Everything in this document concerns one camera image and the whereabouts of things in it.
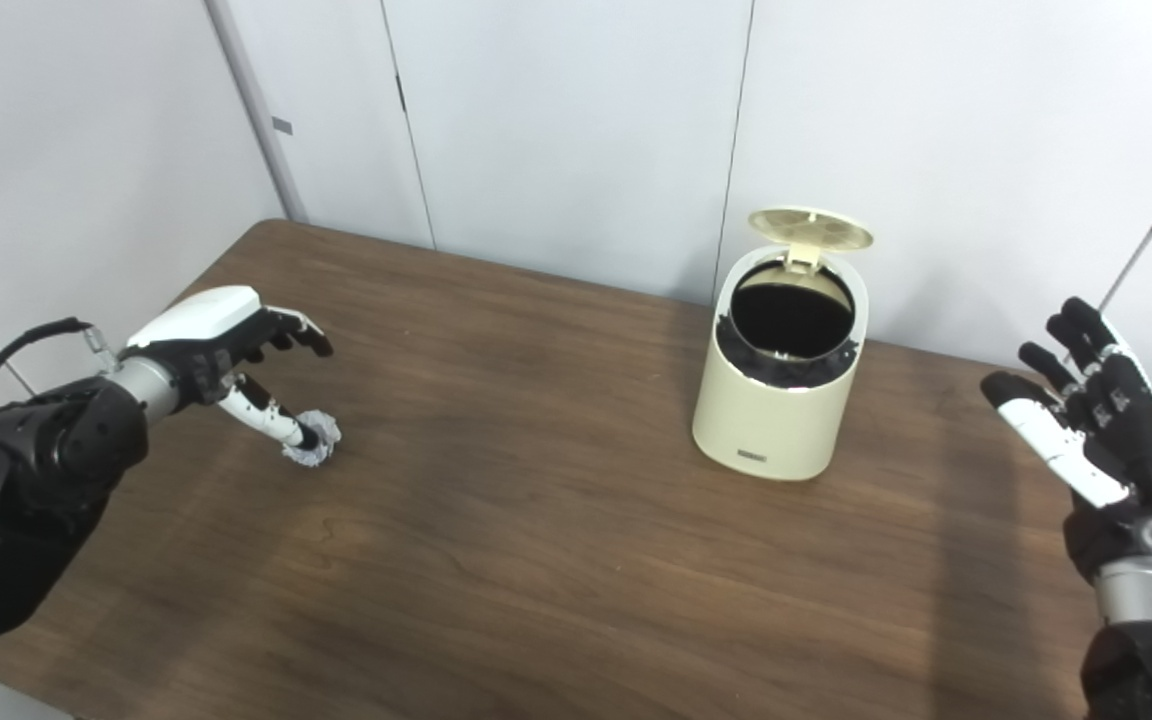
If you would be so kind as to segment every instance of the cream trash can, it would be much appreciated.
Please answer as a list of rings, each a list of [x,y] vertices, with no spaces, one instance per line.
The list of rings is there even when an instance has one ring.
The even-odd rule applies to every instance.
[[[691,434],[733,470],[805,480],[833,457],[869,318],[861,275],[823,252],[861,250],[874,238],[824,210],[759,210],[749,222],[776,244],[727,274]]]

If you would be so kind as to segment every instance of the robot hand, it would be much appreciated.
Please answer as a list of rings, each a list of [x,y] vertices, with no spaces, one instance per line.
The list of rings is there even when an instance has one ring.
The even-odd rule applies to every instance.
[[[300,311],[263,305],[250,287],[218,287],[159,314],[132,334],[119,358],[124,365],[141,357],[165,367],[177,384],[172,411],[195,402],[219,404],[243,424],[282,442],[283,455],[313,467],[328,457],[340,439],[332,416],[317,410],[291,416],[250,376],[233,370],[240,361],[264,361],[266,343],[289,350],[293,342],[319,357],[333,353],[326,334]]]
[[[1047,332],[1069,350],[1071,372],[1033,342],[1020,358],[1056,392],[1011,373],[980,389],[998,414],[1074,488],[1064,544],[1079,574],[1152,556],[1152,387],[1137,357],[1101,314],[1068,300]]]
[[[1076,370],[1032,342],[1020,358],[1056,392],[1002,372],[980,389],[1074,491],[1064,547],[1102,620],[1079,672],[1089,719],[1152,719],[1152,387],[1086,302],[1067,301],[1047,332]]]

